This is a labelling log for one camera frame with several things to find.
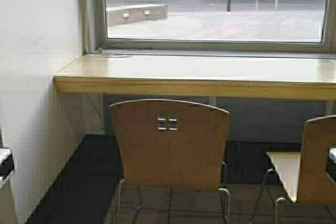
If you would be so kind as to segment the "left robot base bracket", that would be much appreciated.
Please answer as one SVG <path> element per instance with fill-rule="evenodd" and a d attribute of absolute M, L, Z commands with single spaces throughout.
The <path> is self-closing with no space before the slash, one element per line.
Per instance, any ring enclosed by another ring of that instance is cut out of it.
<path fill-rule="evenodd" d="M 1 148 L 1 188 L 15 174 L 13 153 L 10 148 Z"/>

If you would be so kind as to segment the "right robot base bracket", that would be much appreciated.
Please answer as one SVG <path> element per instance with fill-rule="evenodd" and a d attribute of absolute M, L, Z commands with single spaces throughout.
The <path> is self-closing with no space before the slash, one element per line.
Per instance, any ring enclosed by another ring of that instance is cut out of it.
<path fill-rule="evenodd" d="M 335 182 L 335 147 L 328 150 L 328 158 L 326 164 L 326 173 L 331 177 L 332 181 Z"/>

